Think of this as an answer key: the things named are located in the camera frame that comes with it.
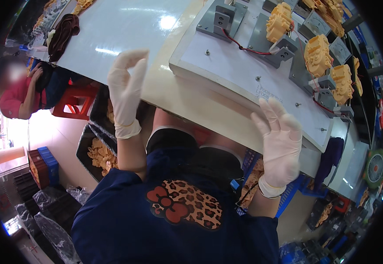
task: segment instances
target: black hair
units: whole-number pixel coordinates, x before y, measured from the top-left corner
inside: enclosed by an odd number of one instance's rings
[[[22,61],[15,55],[7,55],[0,58],[0,78],[5,73],[9,65],[21,63]]]

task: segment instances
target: red plastic stool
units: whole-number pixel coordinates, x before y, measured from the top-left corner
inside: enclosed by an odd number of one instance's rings
[[[57,105],[54,108],[51,109],[51,114],[55,117],[89,120],[87,113],[89,111],[89,108],[93,104],[93,101],[96,97],[96,93],[98,93],[98,88],[95,88],[91,85],[85,87],[70,85],[65,90],[61,100],[57,103]],[[76,107],[77,105],[79,105],[79,97],[86,98],[81,111],[79,111]],[[64,112],[65,105],[69,106],[71,113]]]

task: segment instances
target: navy cloth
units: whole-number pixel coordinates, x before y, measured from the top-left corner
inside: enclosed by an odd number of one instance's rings
[[[38,63],[41,61],[34,59],[30,71],[32,71]],[[68,86],[68,81],[71,79],[72,82],[76,82],[81,78],[80,75],[69,71],[67,69],[56,67],[52,72],[51,79],[48,85],[45,87],[46,92],[46,106],[45,109],[51,109],[57,105],[64,95],[65,90]]]
[[[112,169],[74,219],[83,263],[278,263],[278,219],[239,216],[230,194],[178,173],[193,153],[153,151],[145,182]]]
[[[331,138],[326,146],[325,153],[321,155],[321,163],[316,173],[313,190],[318,191],[322,182],[331,172],[332,166],[338,166],[339,160],[344,150],[344,140],[341,138]]]

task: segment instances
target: woman in red shirt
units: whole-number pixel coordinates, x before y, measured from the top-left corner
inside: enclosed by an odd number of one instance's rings
[[[56,67],[45,88],[37,92],[36,84],[43,75],[42,63],[35,60],[33,69],[26,76],[26,67],[18,57],[0,58],[0,109],[4,116],[29,119],[39,109],[50,109],[60,101],[70,79],[76,82],[82,78],[72,71]]]

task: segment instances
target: red shirt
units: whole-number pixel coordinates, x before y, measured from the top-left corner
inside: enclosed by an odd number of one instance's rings
[[[31,77],[22,78],[19,81],[11,84],[5,92],[0,96],[0,109],[1,113],[7,118],[18,118],[18,110],[20,104],[24,103],[29,88]],[[33,102],[33,112],[39,110],[40,93],[35,92]],[[46,105],[46,92],[42,91],[42,106]]]

